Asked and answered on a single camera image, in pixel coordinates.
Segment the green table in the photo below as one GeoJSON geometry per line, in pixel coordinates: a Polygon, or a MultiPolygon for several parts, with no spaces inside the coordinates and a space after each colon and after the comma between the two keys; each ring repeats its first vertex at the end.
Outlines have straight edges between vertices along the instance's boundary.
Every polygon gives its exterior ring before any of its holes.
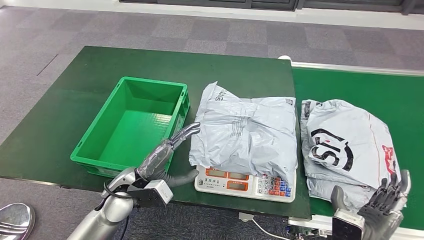
{"type": "MultiPolygon", "coordinates": [[[[419,188],[424,170],[419,145],[424,134],[420,101],[424,74],[322,64],[293,66],[294,83],[287,62],[276,59],[85,47],[0,146],[0,176],[100,191],[106,178],[87,174],[69,155],[122,76],[188,83],[192,109],[186,124],[194,119],[201,90],[219,81],[245,98],[295,93],[298,105],[305,99],[344,99],[383,120],[390,128],[399,164],[410,170],[412,178],[401,227],[424,230],[419,218],[424,213],[419,204],[424,200],[419,188]]],[[[185,142],[175,153],[172,174],[190,169],[183,160],[188,149],[185,142]]],[[[309,206],[302,171],[300,164],[293,204],[201,193],[191,184],[174,188],[174,201],[306,219],[309,209],[312,214],[331,216],[329,202],[311,198],[309,206]]]]}
{"type": "MultiPolygon", "coordinates": [[[[192,123],[207,84],[215,81],[241,98],[294,97],[290,62],[270,58],[84,47],[0,146],[0,176],[66,188],[102,191],[104,177],[88,174],[70,154],[123,76],[188,85],[192,123]]],[[[184,174],[190,143],[175,152],[169,173],[184,174]]],[[[298,158],[301,158],[300,144],[298,158]]],[[[174,202],[268,215],[311,218],[303,165],[292,203],[198,192],[193,184],[172,189],[174,202]]]]}
{"type": "MultiPolygon", "coordinates": [[[[343,99],[388,125],[399,166],[410,171],[412,181],[400,226],[424,230],[421,220],[424,208],[420,204],[424,201],[421,190],[424,72],[308,63],[293,66],[298,111],[301,100],[343,99]]],[[[333,215],[327,201],[311,198],[310,206],[313,214],[333,215]]]]}

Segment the green bin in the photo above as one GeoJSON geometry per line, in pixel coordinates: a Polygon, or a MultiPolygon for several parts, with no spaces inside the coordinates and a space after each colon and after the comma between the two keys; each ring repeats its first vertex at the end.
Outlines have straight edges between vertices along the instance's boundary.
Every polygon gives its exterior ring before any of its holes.
{"type": "Polygon", "coordinates": [[[128,167],[138,167],[163,139],[179,131],[189,107],[186,84],[125,76],[70,159],[91,174],[113,178],[128,167]]]}

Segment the floor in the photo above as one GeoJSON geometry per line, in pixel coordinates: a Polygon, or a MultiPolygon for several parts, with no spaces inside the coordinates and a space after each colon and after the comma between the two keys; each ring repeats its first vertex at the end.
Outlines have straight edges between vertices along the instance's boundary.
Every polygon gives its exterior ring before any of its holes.
{"type": "MultiPolygon", "coordinates": [[[[424,31],[271,21],[0,8],[0,143],[85,45],[424,70],[424,31]]],[[[0,179],[0,206],[31,204],[30,239],[65,239],[96,206],[94,192],[0,179]]],[[[258,216],[283,234],[282,218],[258,216]]],[[[135,213],[125,239],[271,239],[237,213],[170,205],[135,213]]]]}

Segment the plastic mailer bag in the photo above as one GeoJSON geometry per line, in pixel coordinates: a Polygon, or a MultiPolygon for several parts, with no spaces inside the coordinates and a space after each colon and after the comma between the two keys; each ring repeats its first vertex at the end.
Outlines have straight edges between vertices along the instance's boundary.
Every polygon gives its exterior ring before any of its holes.
{"type": "Polygon", "coordinates": [[[280,176],[293,183],[297,167],[295,98],[238,98],[217,82],[201,96],[191,137],[192,166],[246,175],[280,176]]]}
{"type": "Polygon", "coordinates": [[[400,169],[387,125],[346,101],[302,101],[300,133],[309,195],[330,200],[335,185],[357,210],[400,169]]]}

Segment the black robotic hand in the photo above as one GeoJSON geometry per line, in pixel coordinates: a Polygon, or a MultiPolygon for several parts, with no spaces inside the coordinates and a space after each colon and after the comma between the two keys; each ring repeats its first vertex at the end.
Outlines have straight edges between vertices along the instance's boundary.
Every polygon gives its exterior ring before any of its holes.
{"type": "Polygon", "coordinates": [[[407,202],[411,189],[409,171],[401,170],[400,176],[399,183],[396,174],[391,175],[390,183],[384,178],[381,186],[357,214],[347,210],[343,202],[343,190],[335,186],[331,194],[331,203],[335,211],[333,239],[390,239],[404,219],[401,210],[407,202]]]}
{"type": "Polygon", "coordinates": [[[145,181],[164,180],[170,187],[177,187],[195,180],[199,171],[191,170],[186,175],[171,176],[165,172],[165,165],[170,156],[178,146],[193,134],[200,132],[200,123],[192,123],[179,132],[175,133],[171,138],[163,140],[143,161],[142,165],[136,169],[139,176],[145,181]]]}

